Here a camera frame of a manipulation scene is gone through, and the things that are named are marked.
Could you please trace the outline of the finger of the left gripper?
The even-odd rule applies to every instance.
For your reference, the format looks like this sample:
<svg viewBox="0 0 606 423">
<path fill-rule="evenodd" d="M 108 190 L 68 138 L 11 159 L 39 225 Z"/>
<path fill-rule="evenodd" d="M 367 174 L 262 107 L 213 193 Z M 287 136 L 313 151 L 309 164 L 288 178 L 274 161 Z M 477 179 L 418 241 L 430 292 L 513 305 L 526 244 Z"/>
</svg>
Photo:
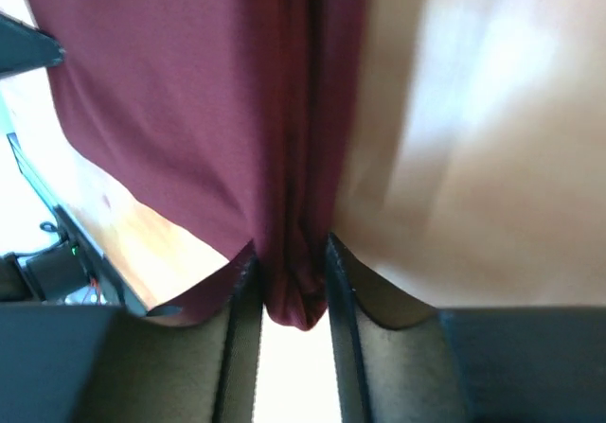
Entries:
<svg viewBox="0 0 606 423">
<path fill-rule="evenodd" d="M 64 49 L 53 37 L 4 13 L 0 48 L 2 76 L 54 67 L 64 60 Z"/>
</svg>

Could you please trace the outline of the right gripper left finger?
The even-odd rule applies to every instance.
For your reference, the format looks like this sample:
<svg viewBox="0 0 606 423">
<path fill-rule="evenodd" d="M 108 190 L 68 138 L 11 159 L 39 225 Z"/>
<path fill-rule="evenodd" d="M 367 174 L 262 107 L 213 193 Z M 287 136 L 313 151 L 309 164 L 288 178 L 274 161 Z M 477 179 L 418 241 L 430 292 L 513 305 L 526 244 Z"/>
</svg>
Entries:
<svg viewBox="0 0 606 423">
<path fill-rule="evenodd" d="M 262 319 L 253 246 L 220 273 L 231 281 L 211 276 L 159 325 L 114 312 L 71 421 L 251 421 Z"/>
</svg>

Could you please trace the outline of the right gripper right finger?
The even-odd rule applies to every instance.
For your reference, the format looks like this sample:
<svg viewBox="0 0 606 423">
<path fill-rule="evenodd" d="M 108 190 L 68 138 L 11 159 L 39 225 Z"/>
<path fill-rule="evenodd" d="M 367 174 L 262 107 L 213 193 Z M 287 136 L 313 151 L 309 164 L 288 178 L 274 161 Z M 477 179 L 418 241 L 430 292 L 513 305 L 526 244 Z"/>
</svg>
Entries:
<svg viewBox="0 0 606 423">
<path fill-rule="evenodd" d="M 372 272 L 337 236 L 327 243 L 326 285 L 343 421 L 469 421 L 434 308 Z"/>
</svg>

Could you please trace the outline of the maroon t-shirt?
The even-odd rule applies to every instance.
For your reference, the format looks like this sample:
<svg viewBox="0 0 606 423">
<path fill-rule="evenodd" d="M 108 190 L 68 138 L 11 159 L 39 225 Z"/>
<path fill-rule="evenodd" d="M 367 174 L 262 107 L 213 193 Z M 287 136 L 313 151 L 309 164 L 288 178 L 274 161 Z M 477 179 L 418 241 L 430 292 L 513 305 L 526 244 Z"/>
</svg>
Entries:
<svg viewBox="0 0 606 423">
<path fill-rule="evenodd" d="M 70 145 L 223 256 L 253 245 L 270 317 L 313 328 L 366 0 L 27 1 Z"/>
</svg>

